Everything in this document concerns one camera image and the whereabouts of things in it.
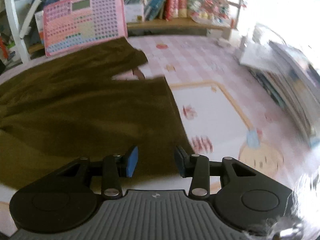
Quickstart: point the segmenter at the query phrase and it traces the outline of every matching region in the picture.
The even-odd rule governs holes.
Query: silver screw
[[[205,196],[208,193],[204,188],[200,187],[194,188],[191,192],[195,196]]]
[[[107,188],[104,192],[104,195],[108,196],[108,197],[115,197],[117,195],[119,195],[119,190],[115,189],[115,188]]]

